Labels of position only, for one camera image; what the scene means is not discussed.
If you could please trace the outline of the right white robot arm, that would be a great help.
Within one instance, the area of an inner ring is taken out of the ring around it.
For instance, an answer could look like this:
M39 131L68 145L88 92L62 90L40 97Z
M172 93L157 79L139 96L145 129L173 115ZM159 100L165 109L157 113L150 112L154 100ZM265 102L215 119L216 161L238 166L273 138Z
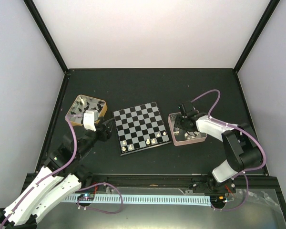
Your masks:
M207 177L210 191L219 192L227 180L265 165L266 154L250 125L230 124L215 119L198 112L189 101L179 104L178 108L180 113L176 116L175 128L207 134L223 143L225 160Z

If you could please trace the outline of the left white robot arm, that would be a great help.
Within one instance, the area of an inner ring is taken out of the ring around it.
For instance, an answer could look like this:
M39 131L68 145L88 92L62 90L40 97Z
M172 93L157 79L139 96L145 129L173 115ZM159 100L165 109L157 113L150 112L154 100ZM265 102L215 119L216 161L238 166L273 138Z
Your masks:
M35 229L69 194L90 189L93 175L81 160L96 142L105 142L111 135L112 129L104 124L97 125L94 131L72 126L20 196L9 206L0 208L0 228Z

